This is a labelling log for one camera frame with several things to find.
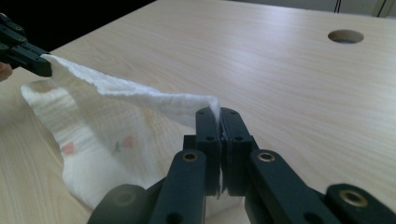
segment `hand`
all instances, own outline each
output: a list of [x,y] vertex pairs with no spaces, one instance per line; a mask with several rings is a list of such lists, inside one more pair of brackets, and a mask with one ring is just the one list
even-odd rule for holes
[[8,63],[0,63],[0,81],[7,79],[12,74],[11,65]]

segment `folded cloth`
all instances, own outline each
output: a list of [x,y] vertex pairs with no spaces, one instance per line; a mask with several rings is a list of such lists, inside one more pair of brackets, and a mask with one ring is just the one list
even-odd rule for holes
[[[23,85],[21,93],[59,144],[66,187],[92,209],[116,186],[147,189],[164,178],[183,135],[194,132],[197,110],[210,106],[219,120],[215,96],[163,93],[55,55],[42,57],[52,77]],[[239,202],[210,198],[206,216]]]

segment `light wood desk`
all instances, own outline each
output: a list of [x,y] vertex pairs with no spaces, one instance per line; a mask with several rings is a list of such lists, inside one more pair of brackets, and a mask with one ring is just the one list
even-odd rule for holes
[[[395,27],[283,7],[159,0],[52,53],[160,91],[216,95],[308,186],[356,185],[395,211]],[[334,43],[328,33],[338,29],[364,39]],[[18,68],[0,83],[0,223],[86,223],[91,210],[65,188],[58,146],[21,97],[20,86],[38,79]],[[246,220],[243,208],[235,211],[228,223]]]

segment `towel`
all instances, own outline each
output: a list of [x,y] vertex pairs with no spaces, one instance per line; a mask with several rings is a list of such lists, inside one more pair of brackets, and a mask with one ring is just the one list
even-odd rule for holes
[[[59,145],[66,187],[92,209],[119,185],[147,189],[164,178],[183,135],[194,134],[197,110],[210,106],[219,120],[215,96],[164,93],[55,55],[41,57],[52,77],[23,85],[22,96]],[[206,216],[240,202],[209,197]]]

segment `table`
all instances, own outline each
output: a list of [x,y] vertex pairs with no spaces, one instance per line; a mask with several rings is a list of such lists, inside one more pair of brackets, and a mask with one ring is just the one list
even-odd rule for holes
[[[160,91],[218,96],[311,188],[349,183],[395,211],[392,27],[363,16],[159,0],[51,53]],[[329,39],[345,29],[363,40]],[[0,222],[86,223],[91,209],[64,187],[58,146],[21,97],[21,85],[39,79],[17,68],[0,83]],[[248,222],[243,207],[225,214],[207,223]]]

